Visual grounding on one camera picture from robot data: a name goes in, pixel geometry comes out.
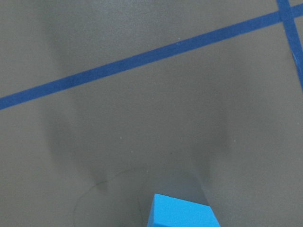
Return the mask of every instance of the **concrete floor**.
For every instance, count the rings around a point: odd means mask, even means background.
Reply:
[[[0,97],[274,11],[2,1]],[[302,116],[282,24],[4,109],[0,226],[143,227],[154,193],[209,204],[222,227],[301,226]]]

